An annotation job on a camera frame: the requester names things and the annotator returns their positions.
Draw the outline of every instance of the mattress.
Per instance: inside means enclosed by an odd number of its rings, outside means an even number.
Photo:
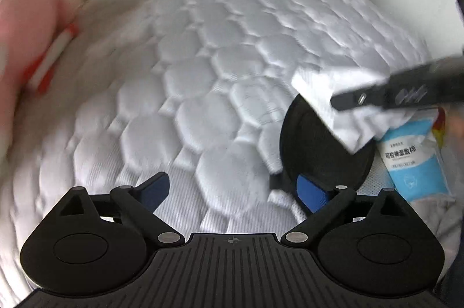
[[[79,25],[49,92],[17,109],[0,187],[3,308],[33,287],[24,241],[75,185],[108,193],[164,170],[171,191],[155,213],[186,238],[280,236],[305,218],[269,188],[295,68],[429,59],[367,0],[90,0]],[[363,189],[378,191],[379,178]]]

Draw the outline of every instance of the black ribbed platform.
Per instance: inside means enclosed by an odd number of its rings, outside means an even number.
[[[21,308],[445,308],[423,292],[401,299],[358,295],[331,281],[305,249],[274,235],[193,234],[178,248],[159,250],[128,285],[102,296],[32,293]]]

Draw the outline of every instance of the blue gripper pad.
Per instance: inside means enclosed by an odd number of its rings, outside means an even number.
[[[315,213],[329,201],[329,195],[324,190],[302,175],[296,179],[296,193],[312,213]]]

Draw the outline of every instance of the black round disc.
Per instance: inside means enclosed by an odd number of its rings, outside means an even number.
[[[374,153],[371,140],[352,155],[301,95],[293,100],[280,133],[280,157],[291,182],[304,175],[331,189],[345,185],[357,190],[371,169]]]

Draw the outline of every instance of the blue package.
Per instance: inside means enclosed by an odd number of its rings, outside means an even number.
[[[407,201],[449,194],[432,126],[437,109],[420,110],[377,143],[396,189]]]

